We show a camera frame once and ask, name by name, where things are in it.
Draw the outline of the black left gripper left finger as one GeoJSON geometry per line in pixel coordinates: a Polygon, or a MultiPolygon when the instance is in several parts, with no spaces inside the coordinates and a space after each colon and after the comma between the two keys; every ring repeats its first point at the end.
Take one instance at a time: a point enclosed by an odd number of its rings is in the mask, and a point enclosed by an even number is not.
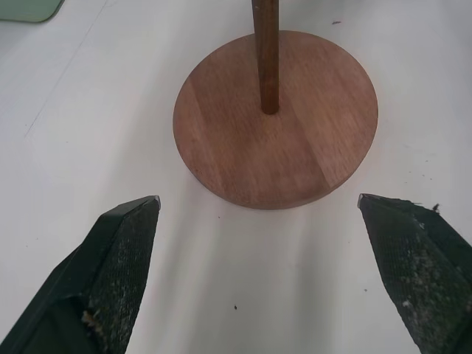
{"type": "Polygon", "coordinates": [[[46,278],[0,354],[125,354],[145,292],[161,201],[102,214],[46,278]]]}

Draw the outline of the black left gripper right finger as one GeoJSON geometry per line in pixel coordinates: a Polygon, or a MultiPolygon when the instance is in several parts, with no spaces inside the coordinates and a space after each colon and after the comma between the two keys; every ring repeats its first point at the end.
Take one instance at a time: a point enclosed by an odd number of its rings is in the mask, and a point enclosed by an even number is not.
{"type": "Polygon", "coordinates": [[[421,354],[472,354],[472,245],[436,209],[362,193],[383,285],[421,354]]]}

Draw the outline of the round wooden base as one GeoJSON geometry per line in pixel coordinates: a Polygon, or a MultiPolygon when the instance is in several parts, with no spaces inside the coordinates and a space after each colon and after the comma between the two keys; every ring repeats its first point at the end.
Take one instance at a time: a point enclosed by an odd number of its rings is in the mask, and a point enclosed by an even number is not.
{"type": "Polygon", "coordinates": [[[218,197],[287,209],[340,187],[367,155],[378,125],[374,86],[347,51],[315,35],[280,33],[280,107],[260,107],[253,35],[233,40],[190,73],[173,112],[176,147],[218,197]]]}

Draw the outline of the dark wooden pole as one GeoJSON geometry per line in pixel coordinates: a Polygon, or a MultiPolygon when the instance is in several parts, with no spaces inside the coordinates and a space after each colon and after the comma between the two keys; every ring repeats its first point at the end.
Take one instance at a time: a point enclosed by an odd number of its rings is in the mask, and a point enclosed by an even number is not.
{"type": "Polygon", "coordinates": [[[279,110],[279,0],[251,0],[261,109],[279,110]]]}

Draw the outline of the pale green tray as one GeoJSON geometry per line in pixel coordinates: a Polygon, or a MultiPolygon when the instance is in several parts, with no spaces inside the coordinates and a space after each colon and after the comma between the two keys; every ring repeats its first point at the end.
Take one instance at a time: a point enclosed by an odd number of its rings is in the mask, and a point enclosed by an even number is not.
{"type": "Polygon", "coordinates": [[[0,0],[0,21],[41,23],[53,17],[64,0],[0,0]]]}

